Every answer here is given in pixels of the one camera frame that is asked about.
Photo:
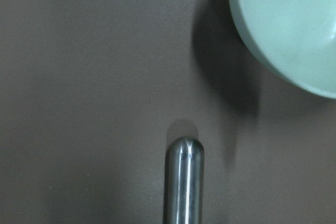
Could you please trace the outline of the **mint green bowl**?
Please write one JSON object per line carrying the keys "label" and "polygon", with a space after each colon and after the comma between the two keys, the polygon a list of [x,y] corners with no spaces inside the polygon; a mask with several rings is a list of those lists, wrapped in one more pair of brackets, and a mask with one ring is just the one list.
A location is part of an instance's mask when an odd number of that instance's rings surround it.
{"label": "mint green bowl", "polygon": [[229,0],[252,55],[287,82],[335,98],[335,0]]}

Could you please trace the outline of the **steel muddler black tip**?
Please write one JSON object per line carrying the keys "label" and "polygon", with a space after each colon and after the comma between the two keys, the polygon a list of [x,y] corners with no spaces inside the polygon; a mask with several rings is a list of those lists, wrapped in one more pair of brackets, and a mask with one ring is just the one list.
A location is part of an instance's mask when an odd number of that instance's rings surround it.
{"label": "steel muddler black tip", "polygon": [[204,148],[193,137],[175,140],[167,152],[165,223],[201,223]]}

